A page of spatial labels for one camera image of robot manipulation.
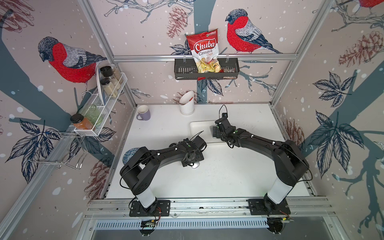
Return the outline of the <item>silver mouse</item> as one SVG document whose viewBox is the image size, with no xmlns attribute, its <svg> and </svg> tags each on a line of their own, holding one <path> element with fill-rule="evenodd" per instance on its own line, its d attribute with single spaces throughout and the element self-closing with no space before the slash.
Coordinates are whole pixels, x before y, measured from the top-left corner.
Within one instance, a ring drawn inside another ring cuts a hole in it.
<svg viewBox="0 0 384 240">
<path fill-rule="evenodd" d="M 193 168 L 193 169 L 196 169 L 196 168 L 198 168 L 200 166 L 200 162 L 195 162 L 195 163 L 192 163 L 192 165 L 191 165 L 191 167 Z"/>
</svg>

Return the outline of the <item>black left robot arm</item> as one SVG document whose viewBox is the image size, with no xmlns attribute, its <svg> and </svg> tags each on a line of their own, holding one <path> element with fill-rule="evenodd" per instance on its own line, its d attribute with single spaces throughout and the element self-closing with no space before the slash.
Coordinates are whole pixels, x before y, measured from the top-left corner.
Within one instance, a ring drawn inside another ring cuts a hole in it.
<svg viewBox="0 0 384 240">
<path fill-rule="evenodd" d="M 197 167 L 204 160 L 203 151 L 207 143 L 200 136 L 184 139 L 160 150 L 139 148 L 120 170 L 121 180 L 131 190 L 145 210 L 153 212 L 157 198 L 150 185 L 157 171 L 167 165 L 180 162 L 185 167 Z"/>
</svg>

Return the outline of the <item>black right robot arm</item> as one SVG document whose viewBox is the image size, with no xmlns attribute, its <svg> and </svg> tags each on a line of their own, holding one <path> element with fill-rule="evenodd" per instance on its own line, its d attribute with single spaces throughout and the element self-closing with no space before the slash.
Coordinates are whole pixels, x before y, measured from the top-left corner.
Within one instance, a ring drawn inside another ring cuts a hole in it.
<svg viewBox="0 0 384 240">
<path fill-rule="evenodd" d="M 309 163 L 295 142 L 273 141 L 251 134 L 244 129 L 237 129 L 227 118 L 215 121 L 220 139 L 229 147 L 253 150 L 272 159 L 277 178 L 271 189 L 264 196 L 264 208 L 271 212 L 283 202 L 304 174 L 310 170 Z"/>
</svg>

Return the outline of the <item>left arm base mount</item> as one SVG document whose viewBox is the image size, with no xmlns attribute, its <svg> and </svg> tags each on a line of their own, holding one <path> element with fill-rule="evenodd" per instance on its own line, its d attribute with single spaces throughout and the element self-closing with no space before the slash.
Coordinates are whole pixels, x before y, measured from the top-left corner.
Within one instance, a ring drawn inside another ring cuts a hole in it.
<svg viewBox="0 0 384 240">
<path fill-rule="evenodd" d="M 155 200 L 148 208 L 144 208 L 138 200 L 130 205 L 130 217 L 168 217 L 170 215 L 170 200 Z"/>
</svg>

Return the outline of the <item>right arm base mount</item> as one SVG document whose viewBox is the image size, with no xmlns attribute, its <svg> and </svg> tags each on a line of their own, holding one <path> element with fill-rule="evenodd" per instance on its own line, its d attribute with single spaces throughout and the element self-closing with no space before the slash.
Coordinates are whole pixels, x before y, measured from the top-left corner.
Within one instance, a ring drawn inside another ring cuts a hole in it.
<svg viewBox="0 0 384 240">
<path fill-rule="evenodd" d="M 248 209 L 252 216 L 261 215 L 290 215 L 291 210 L 288 206 L 287 200 L 283 199 L 280 204 L 275 204 L 272 201 L 265 201 L 265 199 L 248 199 Z"/>
</svg>

